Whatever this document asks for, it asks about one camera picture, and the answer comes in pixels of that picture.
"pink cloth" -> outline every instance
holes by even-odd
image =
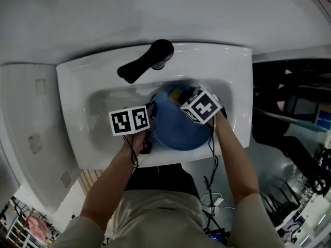
[[[45,243],[46,235],[48,233],[46,223],[42,219],[33,215],[30,216],[27,222],[29,223],[32,236],[40,240],[42,243]]]

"person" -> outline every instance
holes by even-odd
[[[257,174],[221,112],[215,132],[236,205],[228,246],[283,247],[259,195]],[[137,155],[143,139],[144,133],[134,137]],[[199,195],[181,165],[133,170],[131,148],[124,143],[88,192],[80,216],[70,221],[53,248],[100,247],[111,217],[113,240],[108,248],[224,247],[203,231]]]

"sink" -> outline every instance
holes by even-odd
[[[229,122],[244,147],[249,145],[252,115],[251,50],[209,43],[174,43],[175,52],[160,70],[147,70],[134,84],[117,75],[118,67],[143,55],[149,45],[122,48],[57,66],[59,93],[70,142],[82,169],[105,169],[123,144],[113,136],[108,112],[149,103],[169,84],[201,85],[223,101]],[[221,154],[216,146],[216,154]],[[156,142],[142,166],[207,158],[207,145],[183,152]]]

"faucet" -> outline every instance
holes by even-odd
[[[117,74],[128,83],[133,84],[149,68],[161,70],[173,54],[174,46],[170,41],[156,40],[139,59],[119,67]]]

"white plug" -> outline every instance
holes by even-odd
[[[219,197],[218,199],[215,200],[214,202],[214,206],[218,207],[219,205],[221,205],[221,203],[223,202],[224,198]]]

